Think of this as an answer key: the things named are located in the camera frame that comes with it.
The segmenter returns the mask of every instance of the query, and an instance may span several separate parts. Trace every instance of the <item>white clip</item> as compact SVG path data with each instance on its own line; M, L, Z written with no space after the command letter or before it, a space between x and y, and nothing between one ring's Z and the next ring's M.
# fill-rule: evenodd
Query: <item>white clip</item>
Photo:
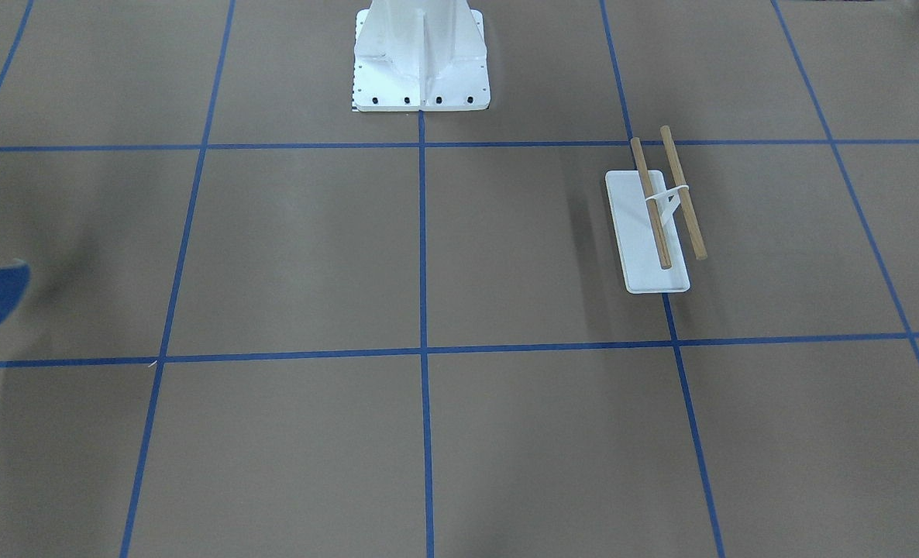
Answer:
M661 191L658 194L650 195L646 198L648 200L655 200L656 206L659 208L659 219L662 226L667 226L671 220L673 220L673 213L676 211L676 208L680 206L680 188L686 188L690 190L690 186L686 184L680 184L680 186L675 188L670 188L667 191Z

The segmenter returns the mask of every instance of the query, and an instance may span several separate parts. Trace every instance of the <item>wooden stick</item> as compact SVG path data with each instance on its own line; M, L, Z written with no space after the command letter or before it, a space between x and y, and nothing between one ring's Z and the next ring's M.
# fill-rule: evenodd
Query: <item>wooden stick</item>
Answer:
M649 176L649 167L645 163L645 155L642 154L642 142L639 138L632 138L632 154L635 156L635 168L639 171L639 180L642 181L642 191L645 197L654 195L656 191L652 187L652 177ZM646 209L649 212L649 225L652 226L652 236L656 240L656 251L659 252L659 266L662 269L670 269L673 262L669 260L669 248L666 246L666 234L663 233L663 222L659 216L659 206L655 200L646 200Z
M673 186L686 184L687 179L683 177L683 167L680 166L680 155L676 152L672 132L668 126L663 126L659 132L663 135L663 146L666 148L666 157L669 159L669 170L673 173ZM694 245L694 256L697 259L707 258L707 248L704 247L704 237L700 235L700 225L697 224L694 202L690 200L689 187L680 189L680 208L683 210L683 220L687 222L690 244Z

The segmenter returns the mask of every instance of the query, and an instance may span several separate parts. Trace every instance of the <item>brown floor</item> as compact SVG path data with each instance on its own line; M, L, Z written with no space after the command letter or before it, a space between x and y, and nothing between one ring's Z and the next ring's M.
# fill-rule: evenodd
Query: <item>brown floor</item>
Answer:
M919 2L476 0L427 115L365 7L0 0L0 557L919 557Z

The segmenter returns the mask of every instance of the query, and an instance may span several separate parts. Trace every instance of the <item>wooden dowel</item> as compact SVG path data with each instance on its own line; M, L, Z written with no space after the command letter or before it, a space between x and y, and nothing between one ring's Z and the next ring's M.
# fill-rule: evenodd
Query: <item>wooden dowel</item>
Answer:
M656 191L652 187L652 177L649 176L649 167L646 166L645 155L642 154L642 142L639 141L639 138L632 138L632 154L635 156L635 168L639 171L639 180L642 181L642 191L648 198ZM655 200L646 200L646 209L649 212L652 236L656 240L656 251L659 252L659 266L662 269L670 269L673 267L673 262L669 260L669 248L666 246L666 234L663 233L659 206L656 205Z
M663 146L666 148L666 157L669 159L669 172L673 173L673 186L686 184L687 179L683 176L683 167L680 166L680 155L676 152L676 144L673 143L673 132L668 126L663 126L659 132L663 135ZM707 248L704 247L704 237L700 235L694 202L690 200L690 188L680 189L680 208L683 210L683 220L687 222L690 244L694 245L694 256L697 259L707 258Z

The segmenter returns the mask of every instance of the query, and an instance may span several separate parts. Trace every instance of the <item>grid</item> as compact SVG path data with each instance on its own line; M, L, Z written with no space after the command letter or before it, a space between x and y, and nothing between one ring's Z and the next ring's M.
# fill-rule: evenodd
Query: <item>grid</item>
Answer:
M25 10L22 14L14 41L11 43L9 55L6 57L0 71L0 89L9 73L13 57L20 47L24 29L31 11L33 11L35 0L28 0ZM690 396L690 388L687 385L687 375L685 365L683 365L682 347L685 346L735 346L735 345L771 345L771 343L838 343L838 342L863 342L863 340L881 340L881 339L906 339L909 342L917 365L919 365L919 331L915 331L910 326L900 297L892 282L891 275L887 269L884 258L882 257L876 242L873 230L866 219L866 213L860 204L859 197L853 188L852 179L846 169L845 162L839 153L838 146L841 145L919 145L919 139L847 139L836 138L831 133L831 127L825 119L824 110L821 103L818 102L816 92L811 86L811 79L807 75L800 54L793 41L791 29L784 19L778 0L770 0L774 11L774 17L780 23L783 34L786 37L786 46L789 47L793 54L793 60L800 72L800 78L803 79L807 93L809 93L811 102L814 105L814 111L820 120L821 128L824 130L824 138L816 139L701 139L701 140L678 140L678 145L825 145L831 149L835 162L838 164L839 172L842 175L842 181L845 183L846 190L852 200L854 211L859 217L864 234L868 240L869 248L876 260L882 279L889 291L894 308L903 326L902 332L857 332L846 333L845 335L821 335L821 336L746 336L746 338L718 338L718 339L681 339L676 333L676 325L673 321L673 309L669 295L662 295L663 312L669 328L668 339L649 339L649 340L631 340L631 342L617 343L528 343L528 345L485 345L485 346L430 346L428 336L428 304L427 304L427 236L425 235L425 153L427 149L437 148L492 148L492 147L625 147L627 141L498 141L498 142L434 142L425 140L425 114L418 115L418 141L417 142L381 142L381 143L210 143L208 141L212 131L212 120L215 116L215 102L219 94L219 82L222 78L223 64L229 50L229 33L232 29L232 19L236 10L236 0L229 1L229 10L225 18L225 28L222 30L221 47L219 47L218 64L215 69L215 79L212 82L212 90L208 100L207 116L205 117L204 133L200 144L151 144L151 145L56 145L56 146L0 146L0 153L3 152L76 152L76 151L194 151L197 152L198 162L194 169L194 180L191 184L191 194L188 204L186 219L184 219L184 230L181 236L180 249L177 254L177 265L174 273L173 285L170 299L167 305L167 313L161 338L161 345L158 354L147 354L147 356L126 356L126 357L109 357L109 358L57 358L56 360L0 360L0 368L13 367L77 367L78 365L115 365L115 364L155 364L155 377L150 395L150 401L146 416L146 423L143 431L142 444L139 450L138 464L136 467L133 494L126 516L126 529L122 541L122 556L127 556L131 537L133 537L133 523L135 520L136 508L140 490L142 487L144 472L146 467L147 451L149 447L150 435L152 433L153 421L158 409L158 399L160 395L160 384L165 364L169 363L214 363L214 361L241 361L241 360L304 360L305 358L343 358L343 357L385 357L385 356L417 356L421 360L421 384L422 384L422 409L423 409L423 431L424 431L424 449L425 449L425 544L427 544L427 555L431 558L435 554L434 547L434 501L432 501L432 420L431 420L431 402L429 390L429 356L430 354L450 354L450 353L518 353L518 352L559 352L559 350L628 350L644 349L644 347L671 347L673 357L676 361L676 372L679 374L680 387L683 390L683 402L687 410L687 420L690 423L690 437L694 445L694 452L697 455L698 470L700 470L700 480L703 484L704 499L707 502L707 510L710 513L711 529L714 533L714 543L717 547L719 558L725 557L725 544L723 543L721 523L718 520L718 513L715 511L714 498L711 492L710 474L708 474L708 465L704 459L704 451L701 448L700 432L697 427L697 413L694 411L694 402ZM604 31L606 42L608 42L608 53L611 57L611 69L614 74L615 84L618 86L618 97L621 105L621 114L623 119L624 130L627 137L632 137L632 123L629 117L628 105L626 100L627 79L622 77L618 57L616 57L611 24L608 20L608 8L605 0L598 0L601 8L601 17L604 21ZM662 141L647 140L643 145L660 146ZM410 148L415 149L418 155L418 172L419 172L419 246L420 246L420 265L419 265L419 285L420 285L420 343L419 346L403 347L386 347L386 349L367 349L367 350L306 350L306 352L285 352L285 353L208 353L208 354L168 354L168 346L171 338L171 332L174 324L174 315L177 307L177 296L180 292L184 261L187 257L188 245L191 234L191 224L194 219L194 208L196 208L198 194L201 187L201 172L204 168L205 155L209 150L262 150L262 149L387 149L387 148Z

